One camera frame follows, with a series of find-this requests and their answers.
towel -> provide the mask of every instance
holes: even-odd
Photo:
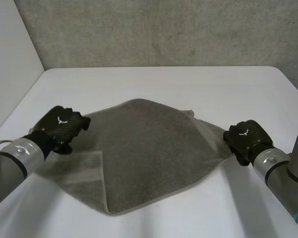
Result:
[[[73,153],[52,153],[37,174],[100,212],[124,214],[184,191],[231,155],[224,130],[145,99],[85,115]]]

white table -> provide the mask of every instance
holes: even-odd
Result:
[[[273,67],[67,68],[39,78],[0,139],[26,134],[55,105],[87,114],[133,98],[192,109],[224,129],[254,119],[285,152],[298,132],[298,91]],[[196,187],[117,217],[30,176],[0,204],[0,237],[298,238],[298,225],[252,167],[232,157]]]

gray concrete wall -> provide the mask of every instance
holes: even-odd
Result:
[[[270,65],[298,88],[298,0],[15,0],[45,69]]]

gray towel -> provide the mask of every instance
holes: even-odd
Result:
[[[117,215],[183,191],[231,155],[223,130],[192,111],[135,99],[86,115],[67,156],[37,171],[86,205]]]

white logo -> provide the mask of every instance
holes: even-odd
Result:
[[[60,117],[58,117],[58,121],[59,121],[59,124],[62,124],[62,123],[68,123],[67,120],[66,120],[66,121],[62,121],[62,120],[60,120]]]
[[[247,134],[248,134],[248,129],[247,129],[247,131],[245,133],[239,134],[239,135],[247,135]]]

